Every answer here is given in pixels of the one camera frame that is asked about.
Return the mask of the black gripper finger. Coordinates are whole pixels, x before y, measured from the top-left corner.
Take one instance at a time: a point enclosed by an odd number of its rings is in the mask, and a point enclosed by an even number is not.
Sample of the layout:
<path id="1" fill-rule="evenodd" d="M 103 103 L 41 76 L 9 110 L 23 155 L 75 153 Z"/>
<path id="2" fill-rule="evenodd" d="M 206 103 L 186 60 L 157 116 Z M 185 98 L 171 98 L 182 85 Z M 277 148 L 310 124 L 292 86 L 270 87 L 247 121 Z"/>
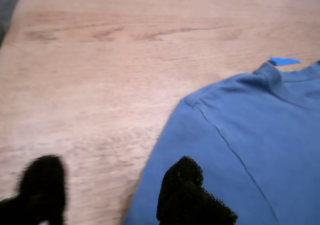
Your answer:
<path id="1" fill-rule="evenodd" d="M 2 225 L 63 225 L 67 204 L 65 167 L 50 154 L 31 161 L 17 183 L 16 195 L 0 201 Z"/>
<path id="2" fill-rule="evenodd" d="M 160 225 L 234 225 L 238 215 L 203 187 L 203 171 L 189 156 L 162 179 L 156 218 Z"/>

